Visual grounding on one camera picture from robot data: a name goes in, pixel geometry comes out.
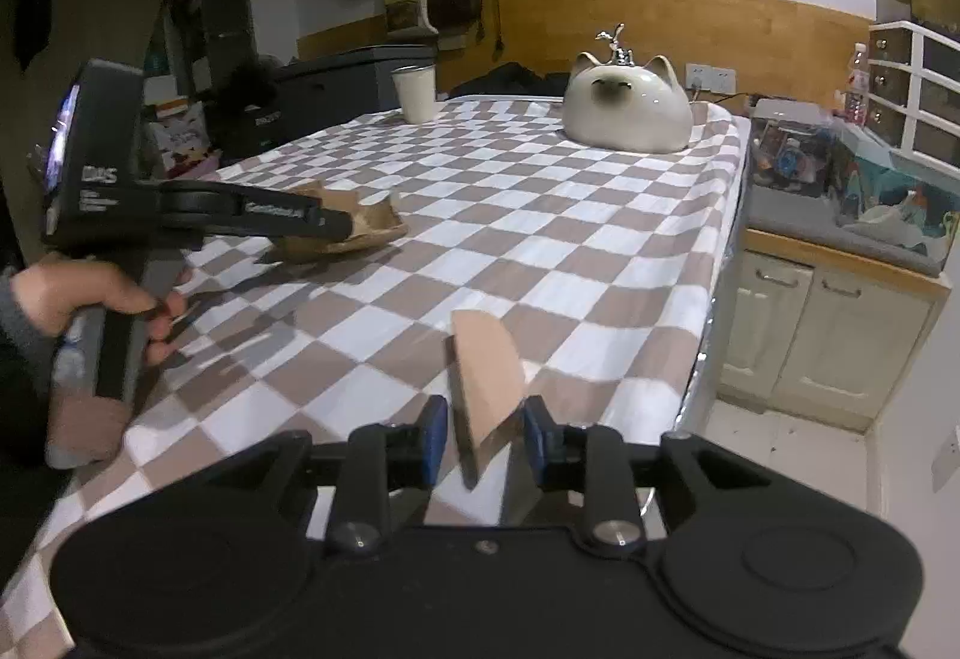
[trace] white cat head ceramic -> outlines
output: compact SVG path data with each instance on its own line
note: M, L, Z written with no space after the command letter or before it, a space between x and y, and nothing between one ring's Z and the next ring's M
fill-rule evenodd
M664 56L634 65L632 52L611 42L609 63L582 52L573 62L563 96L563 129L574 141L629 152L677 152L690 143L693 113L677 75Z

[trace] drawer knob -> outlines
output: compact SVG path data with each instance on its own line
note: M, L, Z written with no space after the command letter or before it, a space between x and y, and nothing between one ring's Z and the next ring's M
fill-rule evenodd
M763 280L764 282L773 282L774 285L779 285L781 288L796 288L800 284L800 280L794 280L793 282L788 282L787 280L778 280L776 277L770 277L770 275L765 275L760 269L757 269L757 280Z
M857 288L856 291L848 291L848 290L845 290L844 288L834 288L832 285L830 285L829 282L827 282L827 280L821 280L821 281L824 286L824 291L835 293L837 294L837 296L846 296L848 299L859 299L860 296L863 294L863 291L860 290L859 288Z

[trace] checkered tablecloth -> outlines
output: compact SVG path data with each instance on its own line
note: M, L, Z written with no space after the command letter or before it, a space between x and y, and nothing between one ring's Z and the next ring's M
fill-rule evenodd
M81 523L282 429L342 440L448 395L454 309L503 320L529 392L558 421L658 441L696 357L746 147L721 107L694 112L688 149L649 155L566 140L555 101L452 101L428 125L367 115L219 171L275 189L391 191L410 232L319 264L277 263L259 237L189 256L179 354L144 386L116 460L79 472L37 535L5 592L0 657L53 659L69 645L46 573ZM451 430L427 520L500 520L510 447L472 490L456 459ZM323 489L312 536L330 499Z

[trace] electrical outlet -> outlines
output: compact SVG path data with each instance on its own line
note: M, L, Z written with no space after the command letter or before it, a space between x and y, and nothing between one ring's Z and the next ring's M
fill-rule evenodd
M960 426L950 429L949 437L933 458L930 472L933 474L934 494L947 485L947 480L957 469L960 469Z
M725 96L736 95L736 71L731 68L714 68L709 89Z
M687 90L710 90L712 81L712 67L704 66L701 63L688 63L686 65Z

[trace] human hand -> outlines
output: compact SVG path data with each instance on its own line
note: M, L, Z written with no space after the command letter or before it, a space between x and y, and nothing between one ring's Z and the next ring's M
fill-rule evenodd
M185 270L176 284L186 282ZM119 267L104 261L45 259L11 279L11 291L20 309L47 336L59 336L70 325L74 312L83 306L102 304L107 309L136 315L153 310L147 321L145 358L155 366L174 352L166 341L176 318L186 312L186 299L171 291L160 304Z

